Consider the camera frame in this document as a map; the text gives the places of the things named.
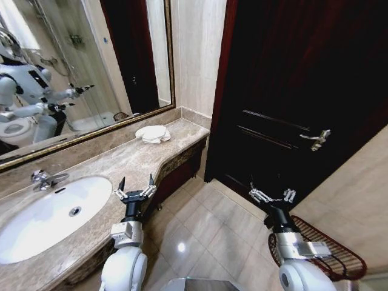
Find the mirror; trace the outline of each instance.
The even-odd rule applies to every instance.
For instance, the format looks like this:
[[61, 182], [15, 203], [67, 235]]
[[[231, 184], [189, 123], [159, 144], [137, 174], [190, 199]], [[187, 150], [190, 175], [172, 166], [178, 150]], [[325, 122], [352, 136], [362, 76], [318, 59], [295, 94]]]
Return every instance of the mirror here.
[[168, 0], [0, 0], [0, 167], [174, 107], [170, 36]]

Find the sink drain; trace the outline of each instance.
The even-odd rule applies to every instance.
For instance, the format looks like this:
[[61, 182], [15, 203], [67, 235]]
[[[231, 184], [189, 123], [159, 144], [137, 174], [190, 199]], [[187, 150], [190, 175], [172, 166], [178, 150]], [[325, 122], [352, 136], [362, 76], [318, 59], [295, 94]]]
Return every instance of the sink drain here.
[[72, 208], [71, 211], [69, 211], [69, 216], [76, 216], [76, 215], [78, 215], [81, 212], [81, 209], [82, 208], [80, 206]]

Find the dark wooden door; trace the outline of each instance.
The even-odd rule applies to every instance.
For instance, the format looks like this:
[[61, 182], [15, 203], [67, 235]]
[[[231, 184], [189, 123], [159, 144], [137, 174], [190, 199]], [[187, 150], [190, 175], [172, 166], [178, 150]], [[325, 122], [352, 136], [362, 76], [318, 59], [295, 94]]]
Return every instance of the dark wooden door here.
[[228, 3], [206, 180], [296, 205], [388, 122], [386, 1]]
[[146, 0], [100, 0], [132, 113], [159, 108]]

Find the white sink basin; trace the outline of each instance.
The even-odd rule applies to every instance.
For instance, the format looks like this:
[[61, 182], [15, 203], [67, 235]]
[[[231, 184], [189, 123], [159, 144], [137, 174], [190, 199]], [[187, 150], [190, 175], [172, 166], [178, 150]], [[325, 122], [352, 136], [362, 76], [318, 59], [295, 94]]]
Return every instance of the white sink basin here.
[[20, 262], [54, 246], [95, 216], [112, 193], [111, 182], [97, 176], [62, 188], [35, 201], [6, 225], [0, 234], [0, 264]]

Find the tiled floor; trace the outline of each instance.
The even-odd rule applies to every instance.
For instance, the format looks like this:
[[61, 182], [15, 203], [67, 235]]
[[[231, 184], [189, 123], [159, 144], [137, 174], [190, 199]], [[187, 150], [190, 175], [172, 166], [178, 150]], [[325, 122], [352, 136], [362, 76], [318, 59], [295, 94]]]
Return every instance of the tiled floor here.
[[[262, 211], [220, 182], [191, 179], [144, 226], [149, 263], [143, 290], [191, 276], [237, 281], [247, 290], [281, 291], [263, 219]], [[97, 290], [100, 273], [75, 290]]]

